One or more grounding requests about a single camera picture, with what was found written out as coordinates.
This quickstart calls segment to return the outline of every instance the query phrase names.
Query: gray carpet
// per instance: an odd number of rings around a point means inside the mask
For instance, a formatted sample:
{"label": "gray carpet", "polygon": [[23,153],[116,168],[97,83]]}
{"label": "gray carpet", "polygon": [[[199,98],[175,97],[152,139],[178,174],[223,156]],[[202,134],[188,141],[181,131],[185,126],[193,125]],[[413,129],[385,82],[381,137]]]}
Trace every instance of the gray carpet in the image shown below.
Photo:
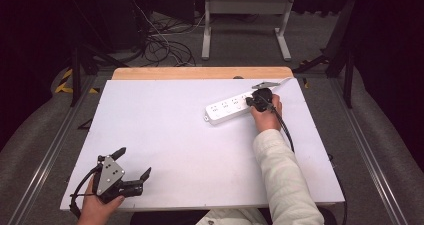
{"label": "gray carpet", "polygon": [[[284,62],[273,28],[280,17],[259,16],[247,23],[231,17],[219,17],[212,24],[211,53],[208,61],[201,60],[202,28],[189,34],[166,36],[188,46],[198,66],[288,66],[296,68],[302,60],[320,55],[334,27],[337,16],[292,13],[286,30],[286,41],[293,61]],[[146,64],[140,58],[131,66]],[[159,66],[172,66],[168,58]],[[327,152],[333,155],[335,171],[346,192],[347,224],[391,224],[387,209],[361,155],[355,135],[338,101],[331,81],[323,74],[326,65],[317,66],[301,77],[307,77],[308,88],[299,82]],[[62,74],[52,84],[54,89]],[[112,75],[112,68],[102,68],[94,87],[103,87]],[[342,84],[343,74],[338,79]],[[86,130],[78,126],[94,116],[100,94],[88,94],[75,115],[62,149],[49,171],[24,224],[75,224],[70,212],[59,210],[59,205],[86,137]],[[0,153],[0,224],[7,224],[27,189],[34,172],[48,152],[66,114],[72,95],[54,94],[53,98],[34,112],[16,131]],[[365,91],[360,75],[355,72],[351,110],[384,172],[392,192],[409,224],[424,224],[424,176],[412,160],[404,143],[387,117]],[[343,204],[328,207],[339,224],[343,219]],[[130,213],[116,213],[109,224],[129,224]]]}

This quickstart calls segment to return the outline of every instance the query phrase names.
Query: hand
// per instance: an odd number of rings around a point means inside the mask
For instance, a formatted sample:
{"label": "hand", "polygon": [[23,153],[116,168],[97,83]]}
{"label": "hand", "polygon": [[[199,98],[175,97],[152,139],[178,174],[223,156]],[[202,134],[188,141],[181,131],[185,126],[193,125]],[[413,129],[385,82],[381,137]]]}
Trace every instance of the hand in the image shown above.
{"label": "hand", "polygon": [[[85,194],[92,194],[93,188],[93,177],[91,177],[88,183]],[[90,225],[103,225],[106,224],[110,215],[122,204],[125,200],[124,196],[119,196],[107,204],[103,204],[102,201],[96,196],[85,196],[82,204],[81,217],[78,220],[78,225],[90,224]]]}
{"label": "hand", "polygon": [[[281,115],[281,111],[283,105],[280,102],[280,96],[276,94],[272,94],[272,104],[274,105],[277,112]],[[268,130],[268,129],[276,129],[278,131],[281,130],[281,125],[278,122],[277,116],[269,110],[264,112],[258,112],[254,106],[250,108],[250,113],[255,119],[256,128],[259,133]]]}

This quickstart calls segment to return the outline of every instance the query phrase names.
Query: person's left hand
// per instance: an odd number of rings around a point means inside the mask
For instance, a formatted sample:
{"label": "person's left hand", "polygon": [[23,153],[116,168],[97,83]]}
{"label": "person's left hand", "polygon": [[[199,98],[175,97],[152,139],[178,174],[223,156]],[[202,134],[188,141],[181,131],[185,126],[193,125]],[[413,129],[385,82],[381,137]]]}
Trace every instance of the person's left hand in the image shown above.
{"label": "person's left hand", "polygon": [[[93,188],[93,177],[91,177],[88,183],[86,194],[92,194]],[[102,201],[96,196],[85,196],[81,216],[78,220],[78,225],[90,224],[90,225],[104,225],[109,219],[110,215],[122,204],[125,200],[124,196],[119,196],[107,204],[103,204]]]}

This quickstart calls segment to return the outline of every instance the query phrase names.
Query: electrical outlet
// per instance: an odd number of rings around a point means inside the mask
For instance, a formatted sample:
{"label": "electrical outlet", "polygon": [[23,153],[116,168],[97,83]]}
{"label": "electrical outlet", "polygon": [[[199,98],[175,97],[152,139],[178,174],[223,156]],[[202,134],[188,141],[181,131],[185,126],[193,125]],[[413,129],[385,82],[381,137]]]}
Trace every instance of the electrical outlet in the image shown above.
{"label": "electrical outlet", "polygon": [[206,107],[204,120],[216,125],[249,111],[246,98],[252,97],[253,91],[225,99]]}

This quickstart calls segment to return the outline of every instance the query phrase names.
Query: white table surface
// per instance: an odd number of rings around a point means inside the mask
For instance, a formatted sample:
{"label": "white table surface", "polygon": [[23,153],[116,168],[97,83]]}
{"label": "white table surface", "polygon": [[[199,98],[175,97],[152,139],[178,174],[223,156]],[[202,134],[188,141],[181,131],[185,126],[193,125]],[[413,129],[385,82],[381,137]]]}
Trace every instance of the white table surface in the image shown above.
{"label": "white table surface", "polygon": [[[124,181],[138,179],[152,167],[143,195],[127,198],[121,211],[267,206],[252,149],[257,131],[250,113],[215,126],[203,120],[207,105],[263,81],[108,81],[60,209],[69,210],[69,195],[97,156],[121,147],[127,148],[117,160],[126,172]],[[273,92],[281,97],[283,119],[313,200],[344,201],[298,81],[290,79]],[[82,197],[77,203],[82,206]]]}

